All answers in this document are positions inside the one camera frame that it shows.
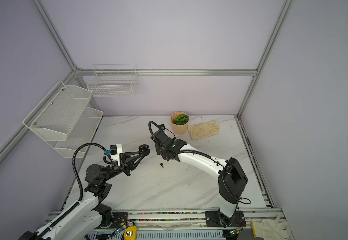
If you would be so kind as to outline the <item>black round charging case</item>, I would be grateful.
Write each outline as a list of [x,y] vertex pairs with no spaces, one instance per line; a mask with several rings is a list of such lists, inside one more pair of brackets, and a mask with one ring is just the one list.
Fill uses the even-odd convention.
[[144,155],[144,156],[148,156],[150,154],[151,150],[150,150],[150,146],[143,144],[139,146],[139,154],[140,155]]

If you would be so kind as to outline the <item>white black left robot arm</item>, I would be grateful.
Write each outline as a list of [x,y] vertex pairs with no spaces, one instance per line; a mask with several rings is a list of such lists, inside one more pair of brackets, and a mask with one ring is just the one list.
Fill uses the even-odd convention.
[[130,176],[131,171],[150,154],[150,147],[141,145],[137,152],[123,153],[120,144],[112,145],[108,150],[100,144],[91,145],[103,150],[106,166],[90,165],[85,176],[88,185],[84,188],[73,158],[73,171],[79,185],[78,200],[37,231],[24,233],[21,240],[80,240],[97,227],[120,224],[112,208],[102,203],[112,187],[107,181],[121,173]]

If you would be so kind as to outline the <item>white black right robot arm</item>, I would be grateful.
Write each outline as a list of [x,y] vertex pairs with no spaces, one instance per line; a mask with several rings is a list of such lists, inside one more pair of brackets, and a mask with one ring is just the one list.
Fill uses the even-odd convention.
[[222,198],[219,214],[228,219],[233,217],[248,183],[248,177],[238,160],[219,159],[200,152],[186,141],[168,137],[164,130],[153,133],[151,139],[156,145],[157,154],[164,160],[189,164],[216,179]]

